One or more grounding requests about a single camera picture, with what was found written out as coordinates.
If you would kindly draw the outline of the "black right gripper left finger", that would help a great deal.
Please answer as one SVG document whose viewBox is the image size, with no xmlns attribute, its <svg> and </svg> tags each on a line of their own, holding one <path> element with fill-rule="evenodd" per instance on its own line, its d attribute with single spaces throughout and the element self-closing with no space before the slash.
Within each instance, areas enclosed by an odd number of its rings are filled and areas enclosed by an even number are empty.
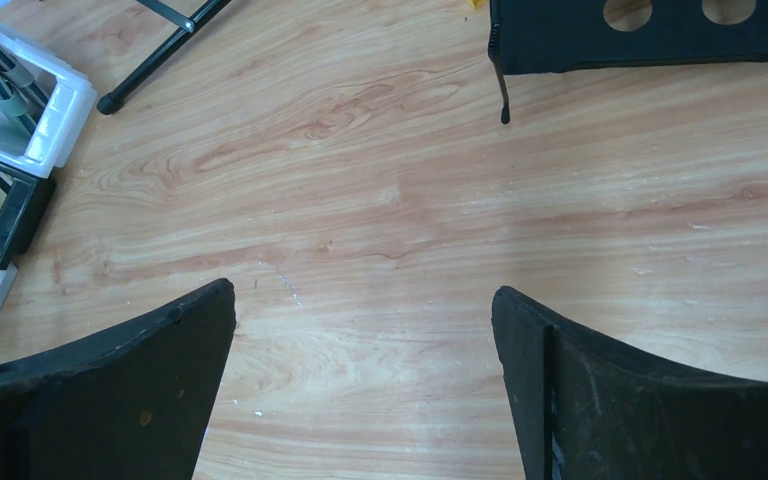
<svg viewBox="0 0 768 480">
<path fill-rule="evenodd" d="M 189 479 L 236 329 L 212 281 L 0 365 L 0 479 Z"/>
</svg>

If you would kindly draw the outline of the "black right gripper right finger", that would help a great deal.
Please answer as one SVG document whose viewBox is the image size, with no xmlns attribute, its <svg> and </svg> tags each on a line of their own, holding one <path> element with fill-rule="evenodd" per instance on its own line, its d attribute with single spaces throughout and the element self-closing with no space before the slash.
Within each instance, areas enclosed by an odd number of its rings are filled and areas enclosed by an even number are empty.
<svg viewBox="0 0 768 480">
<path fill-rule="evenodd" d="M 681 364 L 504 286 L 492 329 L 529 479 L 768 479 L 768 382 Z"/>
</svg>

